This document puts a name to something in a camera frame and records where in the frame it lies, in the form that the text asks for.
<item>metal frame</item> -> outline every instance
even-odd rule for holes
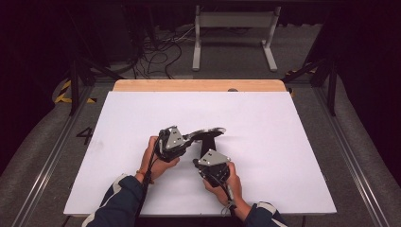
[[[344,132],[341,129],[341,126],[337,120],[337,118],[331,114],[330,110],[326,107],[325,102],[325,94],[322,88],[313,88],[315,96],[317,97],[320,105],[322,106],[325,115],[338,138],[338,142],[341,147],[341,155],[344,158],[345,164],[347,164],[348,169],[352,177],[354,178],[354,182],[357,185],[357,190],[360,193],[365,205],[368,209],[369,214],[375,224],[378,227],[390,226],[386,217],[384,216],[383,211],[381,210],[380,205],[378,204],[377,199],[375,198],[374,192],[366,179],[365,175],[362,172],[362,169],[357,162],[357,157],[352,151],[348,141],[344,135]]]
[[[89,95],[92,92],[93,87],[84,87],[83,91],[80,95],[80,104],[78,108],[76,109],[75,113],[73,115],[70,115],[65,122],[65,125],[61,131],[61,134],[53,147],[52,151],[50,152],[44,167],[41,170],[41,173],[38,175],[35,184],[33,184],[28,196],[26,197],[26,200],[23,204],[23,206],[20,209],[20,212],[18,213],[17,217],[12,223],[12,227],[18,226],[26,226],[36,205],[39,202],[39,199],[41,198],[44,189],[47,186],[47,183],[50,180],[51,175],[53,174],[54,169],[56,168],[57,162],[59,161],[61,154],[64,150],[64,147],[67,143],[67,138],[69,137],[71,130],[76,123],[78,116],[82,110],[82,107],[86,103],[85,100],[88,99]]]
[[[280,7],[274,12],[201,12],[200,6],[196,7],[195,15],[195,49],[192,70],[201,69],[201,27],[265,27],[269,30],[266,40],[262,40],[262,47],[265,52],[271,72],[277,72],[277,65],[271,53],[270,45],[274,30],[280,16]]]

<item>person's left hand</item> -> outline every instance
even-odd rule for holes
[[[151,153],[153,152],[154,145],[156,143],[157,136],[150,136],[148,142],[148,148],[145,150],[144,156],[142,157],[142,164],[141,168],[139,169],[140,172],[146,173],[148,170],[148,164],[151,157]],[[160,177],[168,168],[174,167],[176,164],[180,162],[180,158],[176,158],[169,163],[166,163],[157,158],[157,155],[153,155],[153,166],[151,168],[151,179],[154,181],[158,177]],[[141,183],[144,180],[144,175],[137,173],[135,178]]]

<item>dark background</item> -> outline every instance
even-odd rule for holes
[[[0,172],[31,129],[53,109],[53,91],[68,76],[74,54],[103,66],[130,61],[141,53],[150,23],[174,30],[194,20],[193,6],[131,6],[125,10],[131,16],[130,24],[118,5],[49,9],[39,1],[0,3]],[[309,60],[335,53],[350,101],[401,184],[398,10],[390,0],[332,10],[322,6],[283,7],[279,25],[315,25],[328,20]]]

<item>metal rail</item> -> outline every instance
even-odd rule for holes
[[[12,227],[23,227],[26,226],[36,205],[38,204],[39,199],[41,198],[44,189],[47,186],[48,181],[50,180],[51,175],[53,174],[54,169],[56,168],[57,162],[59,161],[67,139],[70,135],[71,129],[77,121],[77,118],[82,110],[82,107],[86,103],[86,100],[89,97],[89,94],[92,92],[92,87],[84,87],[82,88],[81,95],[79,97],[79,106],[74,115],[69,116],[67,121],[65,122],[64,127],[62,128],[61,134],[50,152],[44,167],[41,170],[41,173],[38,175],[35,184],[33,184],[23,206],[20,209],[17,217],[12,223]]]
[[[340,127],[340,123],[335,116],[332,116],[330,111],[328,110],[325,103],[326,97],[324,95],[324,91],[322,88],[313,88],[315,96],[317,97],[320,105],[322,106],[325,115],[327,116],[328,121],[332,129],[334,130],[338,141],[341,146],[341,155],[344,158],[345,163],[347,164],[352,177],[354,178],[354,182],[357,185],[357,190],[360,193],[363,201],[365,202],[366,207],[368,208],[368,212],[371,215],[371,218],[378,227],[390,226],[389,222],[386,220],[386,217],[383,214],[383,211],[380,208],[380,205],[375,198],[374,192],[369,185],[368,180],[360,168],[359,163],[357,162],[357,158],[352,151],[348,141]]]

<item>wrist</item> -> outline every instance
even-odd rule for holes
[[[139,183],[142,183],[144,181],[144,175],[141,173],[137,173],[135,174],[134,178],[136,178],[136,180],[138,180]]]
[[[235,206],[235,215],[242,221],[244,221],[251,211],[251,206],[246,203],[242,198],[235,201]]]

